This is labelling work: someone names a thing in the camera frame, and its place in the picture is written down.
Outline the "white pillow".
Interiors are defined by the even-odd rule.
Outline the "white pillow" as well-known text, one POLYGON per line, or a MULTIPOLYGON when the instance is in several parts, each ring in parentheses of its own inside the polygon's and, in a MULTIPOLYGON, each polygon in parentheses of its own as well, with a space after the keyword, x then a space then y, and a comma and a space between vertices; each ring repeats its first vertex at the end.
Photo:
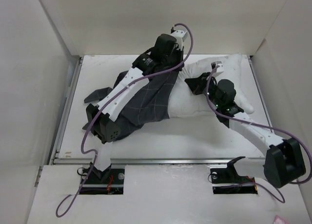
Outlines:
POLYGON ((195 117, 212 114, 212 110, 207 104, 204 94, 194 95, 186 79, 198 78, 203 73, 212 70, 211 63, 220 61, 223 64, 223 71, 217 72, 214 77, 219 81, 228 79, 234 83, 236 90, 235 103, 241 107, 247 114, 254 112, 254 107, 247 100, 246 95, 241 89, 241 54, 232 54, 222 57, 204 58, 190 63, 179 72, 176 82, 172 88, 168 102, 169 117, 195 117))

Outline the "dark grey checked pillowcase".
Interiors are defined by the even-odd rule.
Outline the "dark grey checked pillowcase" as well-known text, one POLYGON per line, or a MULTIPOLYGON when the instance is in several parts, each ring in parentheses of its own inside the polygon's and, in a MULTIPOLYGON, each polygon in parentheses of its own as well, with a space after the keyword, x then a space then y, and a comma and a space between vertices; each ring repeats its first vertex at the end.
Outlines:
POLYGON ((178 74, 179 70, 153 77, 131 98, 115 121, 121 129, 116 141, 128 137, 146 123, 169 118, 169 97, 178 74))

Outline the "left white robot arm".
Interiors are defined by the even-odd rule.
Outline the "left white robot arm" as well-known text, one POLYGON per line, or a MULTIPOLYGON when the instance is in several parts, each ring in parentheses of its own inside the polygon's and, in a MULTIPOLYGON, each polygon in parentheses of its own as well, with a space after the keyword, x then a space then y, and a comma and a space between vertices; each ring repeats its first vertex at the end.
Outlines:
POLYGON ((118 75, 113 88, 90 94, 85 99, 88 123, 83 129, 106 144, 124 139, 148 122, 167 119, 169 96, 184 66, 187 35, 183 30, 161 34, 128 71, 118 75))

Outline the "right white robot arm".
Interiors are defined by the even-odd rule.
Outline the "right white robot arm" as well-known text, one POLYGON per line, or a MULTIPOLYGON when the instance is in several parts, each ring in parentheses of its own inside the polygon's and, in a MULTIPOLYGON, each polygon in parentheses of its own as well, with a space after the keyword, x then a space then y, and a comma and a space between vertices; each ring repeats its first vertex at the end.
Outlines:
POLYGON ((234 83, 216 81, 210 73, 185 80, 194 95, 204 94, 218 120, 251 142, 265 157, 262 160, 239 156, 227 163, 219 176, 220 183, 240 183, 244 177, 259 177, 273 187, 281 188, 305 175, 300 142, 294 136, 284 139, 270 132, 267 126, 255 123, 234 99, 234 83))

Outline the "pink object at corner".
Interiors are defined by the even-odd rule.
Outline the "pink object at corner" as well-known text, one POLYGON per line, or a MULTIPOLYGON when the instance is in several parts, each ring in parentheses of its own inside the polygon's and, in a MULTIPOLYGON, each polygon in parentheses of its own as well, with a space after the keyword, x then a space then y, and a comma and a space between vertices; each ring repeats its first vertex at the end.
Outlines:
POLYGON ((289 224, 285 219, 283 219, 282 217, 276 215, 274 220, 273 220, 273 224, 289 224))

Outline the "aluminium right rail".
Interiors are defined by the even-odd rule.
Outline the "aluminium right rail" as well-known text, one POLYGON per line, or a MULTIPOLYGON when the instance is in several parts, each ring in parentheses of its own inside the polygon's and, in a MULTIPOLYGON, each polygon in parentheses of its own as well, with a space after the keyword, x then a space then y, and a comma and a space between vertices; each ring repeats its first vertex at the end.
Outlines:
POLYGON ((265 113, 265 116, 266 116, 266 120, 267 120, 268 126, 272 126, 272 122, 271 122, 270 116, 269 116, 269 114, 268 114, 266 104, 265 104, 264 99, 263 99, 263 95, 262 95, 262 92, 261 92, 261 89, 260 89, 260 85, 259 85, 259 82, 258 82, 257 77, 256 77, 256 74, 255 74, 254 66, 253 66, 253 63, 252 63, 252 57, 253 57, 253 56, 247 55, 247 59, 248 59, 248 61, 249 61, 249 65, 250 65, 250 68, 251 68, 251 72, 252 72, 252 75, 253 75, 253 78, 254 78, 254 81, 255 81, 255 85, 256 85, 258 94, 259 94, 259 96, 260 96, 262 108, 263 108, 263 110, 264 110, 264 113, 265 113))

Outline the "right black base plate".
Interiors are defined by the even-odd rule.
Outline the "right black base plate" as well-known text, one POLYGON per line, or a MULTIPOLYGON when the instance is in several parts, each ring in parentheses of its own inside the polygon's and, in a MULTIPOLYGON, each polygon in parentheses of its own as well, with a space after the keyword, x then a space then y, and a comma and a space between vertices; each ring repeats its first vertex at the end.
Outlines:
POLYGON ((254 177, 240 176, 234 164, 245 157, 240 156, 226 163, 226 165, 212 165, 208 181, 213 185, 214 195, 227 194, 258 194, 254 177))

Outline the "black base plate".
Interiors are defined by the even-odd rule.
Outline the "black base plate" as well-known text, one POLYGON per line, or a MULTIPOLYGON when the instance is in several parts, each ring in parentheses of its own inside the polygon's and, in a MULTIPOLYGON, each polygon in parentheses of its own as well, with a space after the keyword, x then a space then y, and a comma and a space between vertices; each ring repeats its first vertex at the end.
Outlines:
POLYGON ((214 195, 227 194, 258 194, 254 177, 240 176, 234 164, 245 157, 240 156, 226 163, 226 165, 212 165, 208 181, 213 185, 214 195))
POLYGON ((80 195, 122 195, 124 191, 125 168, 108 167, 104 171, 93 168, 80 195))

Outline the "aluminium front rail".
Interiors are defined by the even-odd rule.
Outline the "aluminium front rail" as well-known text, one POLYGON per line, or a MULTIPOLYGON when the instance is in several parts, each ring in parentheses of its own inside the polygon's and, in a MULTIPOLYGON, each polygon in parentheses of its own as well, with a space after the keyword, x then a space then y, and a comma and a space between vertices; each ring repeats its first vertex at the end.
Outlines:
MULTIPOLYGON (((97 159, 97 163, 110 164, 225 164, 232 158, 216 159, 97 159)), ((50 161, 50 165, 75 165, 89 164, 92 159, 60 159, 55 158, 50 161)))

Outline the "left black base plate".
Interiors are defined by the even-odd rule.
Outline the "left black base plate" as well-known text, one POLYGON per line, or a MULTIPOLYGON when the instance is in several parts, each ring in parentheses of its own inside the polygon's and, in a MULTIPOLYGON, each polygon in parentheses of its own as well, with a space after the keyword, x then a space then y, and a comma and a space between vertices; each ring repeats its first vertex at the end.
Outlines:
POLYGON ((93 168, 80 195, 122 195, 124 191, 125 168, 108 167, 104 171, 93 168))

